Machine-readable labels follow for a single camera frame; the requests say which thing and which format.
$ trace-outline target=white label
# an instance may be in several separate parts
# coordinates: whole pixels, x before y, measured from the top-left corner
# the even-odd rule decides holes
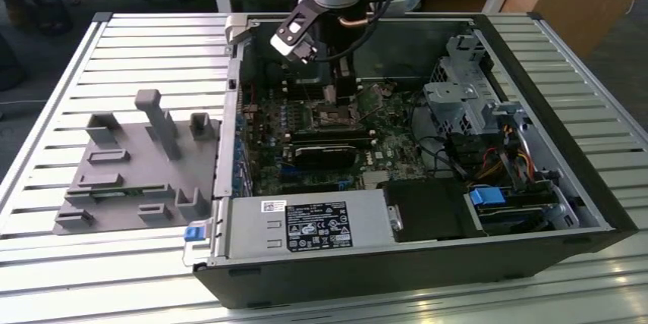
[[[283,212],[286,210],[286,200],[262,201],[262,212]]]
[[[350,239],[352,239],[352,236],[350,234],[339,234],[331,237],[331,240],[336,242],[348,241]]]

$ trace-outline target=red wire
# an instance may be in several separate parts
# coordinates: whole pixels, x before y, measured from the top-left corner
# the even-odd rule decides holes
[[[488,157],[488,154],[490,154],[491,152],[496,151],[496,150],[498,150],[498,149],[496,149],[495,147],[491,147],[490,149],[487,149],[487,150],[486,150],[486,152],[484,152],[484,157],[482,157],[482,159],[484,160],[484,163],[483,163],[483,165],[482,165],[482,170],[483,170],[484,168],[487,168],[487,157]]]

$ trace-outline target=barcode sticker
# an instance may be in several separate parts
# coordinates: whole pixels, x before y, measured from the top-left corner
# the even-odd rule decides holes
[[[283,212],[286,210],[286,200],[262,201],[262,212]]]

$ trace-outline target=copper pipe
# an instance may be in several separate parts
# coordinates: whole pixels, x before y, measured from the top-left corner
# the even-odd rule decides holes
[[[347,28],[356,28],[368,24],[368,18],[360,20],[347,20],[344,17],[338,18],[340,24]]]

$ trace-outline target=motherboard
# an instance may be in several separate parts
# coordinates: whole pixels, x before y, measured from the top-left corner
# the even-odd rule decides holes
[[[283,69],[284,80],[250,85],[242,103],[252,194],[363,190],[424,178],[408,122],[414,93],[388,80],[363,82],[340,105],[327,86]]]

